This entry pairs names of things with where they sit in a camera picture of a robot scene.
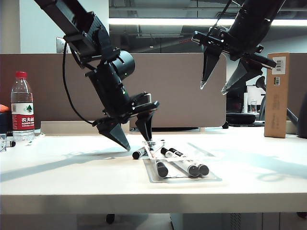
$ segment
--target glass cup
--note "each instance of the glass cup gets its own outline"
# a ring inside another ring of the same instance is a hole
[[[257,100],[250,101],[250,112],[256,113],[257,112]]]

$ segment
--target barcode label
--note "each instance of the barcode label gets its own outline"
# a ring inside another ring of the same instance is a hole
[[[280,77],[274,78],[274,85],[280,85]]]
[[[16,113],[16,104],[12,104],[12,112]]]
[[[272,74],[286,74],[286,57],[273,57],[276,67],[272,69]]]
[[[282,71],[282,61],[281,60],[277,60],[276,61],[276,71]]]

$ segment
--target cubicle partition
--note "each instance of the cubicle partition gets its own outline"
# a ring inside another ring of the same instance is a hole
[[[123,83],[129,95],[151,92],[153,100],[160,102],[153,118],[154,127],[208,127],[224,123],[225,96],[221,88],[226,81],[225,56],[221,56],[201,91],[201,53],[132,55],[135,72]],[[15,71],[28,73],[34,93],[36,127],[40,127],[40,121],[79,120],[63,87],[61,54],[0,55],[1,104],[10,104]],[[71,55],[67,56],[66,77],[72,101],[86,119],[96,120],[103,117],[103,105],[90,80],[84,76],[87,71],[80,69]]]

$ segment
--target bottle label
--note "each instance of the bottle label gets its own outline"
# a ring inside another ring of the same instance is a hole
[[[33,103],[12,103],[13,130],[34,129]]]

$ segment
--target red bottle cap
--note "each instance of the red bottle cap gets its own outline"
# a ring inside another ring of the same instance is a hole
[[[15,76],[17,78],[26,78],[27,77],[27,72],[16,71]]]

